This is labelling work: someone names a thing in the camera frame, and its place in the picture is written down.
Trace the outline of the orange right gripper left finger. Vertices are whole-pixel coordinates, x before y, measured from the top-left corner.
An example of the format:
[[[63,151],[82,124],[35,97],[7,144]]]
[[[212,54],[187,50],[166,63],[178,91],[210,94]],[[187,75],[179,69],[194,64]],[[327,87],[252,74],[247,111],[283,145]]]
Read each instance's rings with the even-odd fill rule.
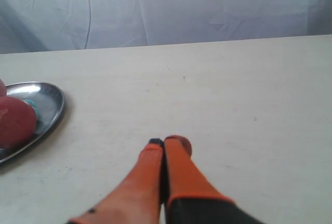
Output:
[[[122,182],[101,202],[68,223],[158,223],[163,141],[152,138]]]

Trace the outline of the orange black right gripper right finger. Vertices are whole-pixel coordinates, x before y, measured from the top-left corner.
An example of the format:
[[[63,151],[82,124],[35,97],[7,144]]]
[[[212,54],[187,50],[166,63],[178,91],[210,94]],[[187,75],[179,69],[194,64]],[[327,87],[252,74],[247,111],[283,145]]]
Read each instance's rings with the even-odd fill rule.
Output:
[[[262,223],[211,185],[191,160],[187,138],[167,137],[164,152],[169,189],[166,223]]]

